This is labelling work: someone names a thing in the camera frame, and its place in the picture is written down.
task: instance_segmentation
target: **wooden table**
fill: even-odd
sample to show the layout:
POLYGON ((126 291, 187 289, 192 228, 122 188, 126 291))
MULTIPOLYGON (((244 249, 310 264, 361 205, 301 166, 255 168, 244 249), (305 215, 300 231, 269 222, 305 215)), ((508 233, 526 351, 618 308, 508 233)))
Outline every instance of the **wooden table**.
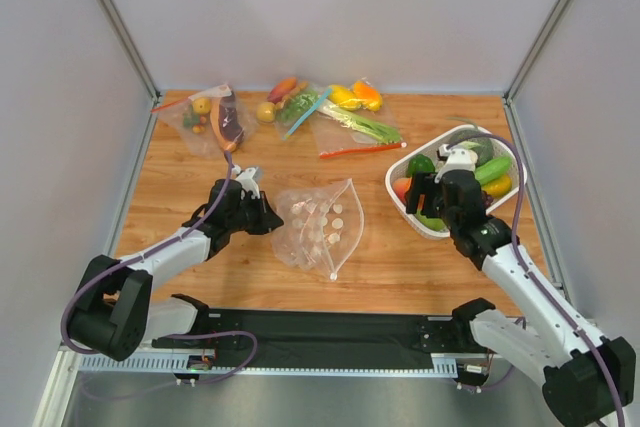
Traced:
MULTIPOLYGON (((191 92, 171 91, 170 103, 191 92)), ((239 93, 255 109, 265 93, 239 93)), ((336 282, 280 262, 270 236, 234 234, 231 243, 209 262, 192 267, 154 293, 191 295, 210 306, 246 309, 287 309, 350 312, 449 314, 458 305, 485 297, 508 315, 518 309, 470 261, 457 253, 450 239, 430 241, 419 236, 393 207, 384 186, 388 167, 407 152, 451 129, 449 116, 474 119, 490 131, 509 137, 501 100, 491 96, 385 96, 407 149, 320 160, 308 125, 287 142, 272 126, 258 131, 234 153, 241 166, 260 165, 260 183, 269 198, 285 188, 322 186, 353 178, 365 212, 362 240, 339 272, 336 282)), ((177 133, 158 122, 146 155, 118 254, 143 249, 172 234, 193 210, 206 202, 226 163, 220 156, 204 160, 190 155, 177 133)), ((496 215, 511 223, 515 198, 496 215)), ((530 255, 544 269, 544 259, 526 203, 519 235, 530 255)))

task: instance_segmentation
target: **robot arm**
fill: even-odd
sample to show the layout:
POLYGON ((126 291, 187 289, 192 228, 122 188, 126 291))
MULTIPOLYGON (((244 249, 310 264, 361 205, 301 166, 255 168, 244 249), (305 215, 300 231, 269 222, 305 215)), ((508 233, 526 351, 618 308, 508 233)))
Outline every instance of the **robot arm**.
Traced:
POLYGON ((151 304, 151 293, 180 272, 215 256, 229 243, 231 234, 264 235, 283 225, 258 187, 260 170, 235 169, 235 173, 218 207, 204 221, 201 214, 221 194, 223 180, 216 181, 209 201, 168 239, 120 260, 100 255, 89 262, 78 289, 120 261, 139 259, 80 297, 67 324, 73 340, 121 361, 141 342, 171 334, 205 333, 200 331, 208 314, 205 304, 184 295, 151 304))
POLYGON ((635 352, 622 337, 607 339, 569 304, 540 272, 502 220, 487 215, 480 184, 475 180, 469 152, 441 147, 447 158, 437 174, 417 173, 407 193, 407 213, 440 217, 456 249, 513 299, 537 335, 524 331, 484 299, 454 311, 454 319, 469 339, 502 355, 541 389, 550 410, 567 426, 584 426, 614 411, 612 396, 590 346, 604 359, 623 405, 633 400, 635 352), (518 249, 526 266, 516 256, 518 249), (551 294, 550 300, 543 294, 551 294), (570 325, 558 306, 570 315, 570 325))

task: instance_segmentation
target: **yellow vegetable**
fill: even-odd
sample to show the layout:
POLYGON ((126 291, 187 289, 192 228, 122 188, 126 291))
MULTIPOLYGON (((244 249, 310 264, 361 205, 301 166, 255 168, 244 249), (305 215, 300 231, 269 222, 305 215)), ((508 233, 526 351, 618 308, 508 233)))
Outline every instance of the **yellow vegetable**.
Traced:
POLYGON ((346 87, 333 84, 330 85, 329 88, 331 89, 329 100, 341 109, 357 110, 360 108, 360 101, 358 100, 356 95, 346 87))
POLYGON ((276 106, 273 102, 263 102, 258 106, 256 117, 260 122, 271 123, 276 120, 276 106))
POLYGON ((507 174, 501 175, 496 180, 484 184, 482 190, 493 198, 502 197, 511 190, 511 177, 507 174))
POLYGON ((191 102, 191 107, 193 107, 193 111, 198 115, 208 114, 211 112, 211 99, 200 97, 191 102))
POLYGON ((377 112, 382 107, 382 96, 380 93, 367 84, 364 80, 358 80, 353 87, 354 95, 358 100, 362 102, 365 109, 369 109, 372 112, 377 112))

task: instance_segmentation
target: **white basket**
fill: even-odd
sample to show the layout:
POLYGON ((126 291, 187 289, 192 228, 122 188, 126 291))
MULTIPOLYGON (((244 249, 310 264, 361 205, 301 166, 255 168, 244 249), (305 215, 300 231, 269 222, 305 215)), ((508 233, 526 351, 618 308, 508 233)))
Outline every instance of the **white basket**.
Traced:
MULTIPOLYGON (((451 129, 449 132, 442 134, 440 137, 433 139, 431 142, 424 144, 422 147, 404 156, 398 162, 393 164, 389 168, 389 170, 387 170, 387 175, 385 177, 385 185, 387 186, 387 192, 389 192, 389 196, 391 197, 391 200, 393 201, 394 205, 398 209, 398 212, 400 212, 400 215, 402 215, 402 217, 404 217, 404 219, 407 222, 409 222, 409 225, 413 227, 413 229, 416 232, 418 232, 421 236, 427 239, 434 239, 434 240, 446 239, 447 237, 449 237, 449 230, 444 229, 441 231, 437 231, 437 230, 428 229, 427 227, 422 225, 420 221, 418 221, 418 219, 416 219, 413 215, 407 215, 407 213, 405 212, 404 204, 400 201, 400 199, 398 199, 396 194, 393 192, 393 188, 392 188, 393 182, 401 177, 406 177, 409 161, 414 155, 423 154, 423 155, 426 155, 427 157, 430 157, 431 160, 435 160, 438 157, 437 156, 438 147, 440 147, 442 144, 446 144, 447 141, 449 140, 449 137, 451 137, 451 135, 453 135, 455 132, 459 130, 473 129, 473 128, 474 126, 469 124, 455 127, 451 129)), ((482 127, 478 127, 478 129, 481 132, 490 133, 487 129, 483 129, 482 127)), ((514 159, 513 162, 511 163, 511 167, 509 168, 509 171, 507 172, 509 174, 509 177, 511 177, 513 187, 511 188, 508 194, 506 194, 505 196, 501 197, 499 200, 491 204, 491 206, 487 209, 487 212, 491 212, 492 210, 497 209, 502 204, 504 204, 507 200, 509 200, 511 197, 516 195, 516 193, 518 192, 518 179, 519 179, 518 166, 515 162, 515 158, 511 153, 511 151, 502 142, 498 142, 497 140, 494 140, 494 139, 491 139, 491 142, 493 143, 494 157, 498 157, 500 155, 509 155, 512 159, 514 159)), ((527 182, 526 167, 524 167, 524 181, 525 183, 527 182)))

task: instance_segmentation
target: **white wall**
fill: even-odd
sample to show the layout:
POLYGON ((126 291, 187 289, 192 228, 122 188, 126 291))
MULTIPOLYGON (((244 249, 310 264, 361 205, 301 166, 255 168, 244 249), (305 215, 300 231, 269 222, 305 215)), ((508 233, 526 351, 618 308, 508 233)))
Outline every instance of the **white wall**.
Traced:
POLYGON ((161 87, 503 91, 555 0, 115 0, 161 87))
POLYGON ((575 0, 515 102, 571 298, 636 349, 639 73, 640 0, 575 0))
POLYGON ((0 425, 31 424, 149 101, 95 0, 0 0, 0 425))

